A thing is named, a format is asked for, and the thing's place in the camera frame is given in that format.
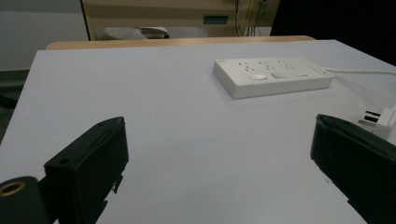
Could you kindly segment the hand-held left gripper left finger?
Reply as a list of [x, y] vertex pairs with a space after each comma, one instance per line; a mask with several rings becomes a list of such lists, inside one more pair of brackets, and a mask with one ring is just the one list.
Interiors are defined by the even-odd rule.
[[49, 184], [57, 189], [61, 224], [95, 224], [106, 196], [117, 191], [129, 161], [125, 121], [101, 121], [47, 161]]

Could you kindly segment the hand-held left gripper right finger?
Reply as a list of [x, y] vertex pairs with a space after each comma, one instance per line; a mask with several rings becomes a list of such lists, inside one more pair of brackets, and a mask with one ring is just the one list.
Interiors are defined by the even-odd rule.
[[396, 224], [396, 146], [319, 114], [310, 158], [368, 224]]

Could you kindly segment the white power plug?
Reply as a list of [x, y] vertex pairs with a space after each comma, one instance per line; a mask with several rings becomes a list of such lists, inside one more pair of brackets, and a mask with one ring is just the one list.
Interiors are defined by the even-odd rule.
[[396, 137], [396, 104], [386, 107], [381, 113], [366, 111], [358, 123], [374, 135], [390, 142]]

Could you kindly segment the white power strip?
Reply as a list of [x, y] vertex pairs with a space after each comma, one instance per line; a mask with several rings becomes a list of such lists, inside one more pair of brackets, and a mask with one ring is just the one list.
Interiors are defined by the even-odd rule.
[[215, 60], [212, 74], [234, 99], [328, 89], [334, 79], [305, 57]]

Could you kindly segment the grey office chair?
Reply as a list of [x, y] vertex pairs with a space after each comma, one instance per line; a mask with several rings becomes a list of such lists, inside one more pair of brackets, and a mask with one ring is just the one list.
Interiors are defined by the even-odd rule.
[[163, 27], [107, 27], [105, 34], [115, 40], [162, 39], [168, 38], [168, 31]]

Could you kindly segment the beige cabinet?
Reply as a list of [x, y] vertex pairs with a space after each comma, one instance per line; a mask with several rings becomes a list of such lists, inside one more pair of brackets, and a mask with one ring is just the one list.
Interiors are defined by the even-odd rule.
[[89, 39], [105, 27], [199, 27], [210, 37], [273, 25], [280, 0], [80, 0]]

